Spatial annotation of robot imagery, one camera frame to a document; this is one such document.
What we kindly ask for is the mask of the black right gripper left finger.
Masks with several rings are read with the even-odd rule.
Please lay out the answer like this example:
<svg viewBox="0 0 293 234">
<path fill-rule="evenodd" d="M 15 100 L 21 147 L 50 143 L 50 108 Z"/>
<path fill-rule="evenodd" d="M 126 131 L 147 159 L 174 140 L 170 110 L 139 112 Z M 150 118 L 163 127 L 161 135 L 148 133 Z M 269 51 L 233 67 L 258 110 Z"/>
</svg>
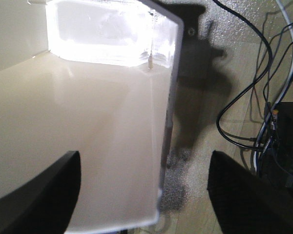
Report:
<svg viewBox="0 0 293 234">
<path fill-rule="evenodd" d="M 15 191 L 0 198 L 0 234 L 63 234 L 81 187 L 81 159 L 68 151 Z"/>
</svg>

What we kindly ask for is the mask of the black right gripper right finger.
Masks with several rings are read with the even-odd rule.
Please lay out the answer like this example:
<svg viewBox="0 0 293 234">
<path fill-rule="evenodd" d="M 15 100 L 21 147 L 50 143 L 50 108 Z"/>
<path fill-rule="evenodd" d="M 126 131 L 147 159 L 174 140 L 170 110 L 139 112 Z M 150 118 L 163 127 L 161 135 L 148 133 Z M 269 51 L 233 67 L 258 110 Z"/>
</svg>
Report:
<svg viewBox="0 0 293 234">
<path fill-rule="evenodd" d="M 210 158 L 209 198 L 225 234 L 293 234 L 293 199 L 253 176 L 227 154 Z"/>
</svg>

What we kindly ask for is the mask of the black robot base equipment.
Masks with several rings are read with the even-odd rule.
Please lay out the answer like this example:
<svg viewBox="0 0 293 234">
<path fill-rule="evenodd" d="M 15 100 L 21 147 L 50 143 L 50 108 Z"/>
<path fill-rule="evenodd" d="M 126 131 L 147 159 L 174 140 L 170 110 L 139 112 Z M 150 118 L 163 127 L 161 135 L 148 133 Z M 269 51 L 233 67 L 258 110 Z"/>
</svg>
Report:
<svg viewBox="0 0 293 234">
<path fill-rule="evenodd" d="M 259 178 L 293 195 L 293 102 L 280 102 L 271 111 L 258 166 Z"/>
</svg>

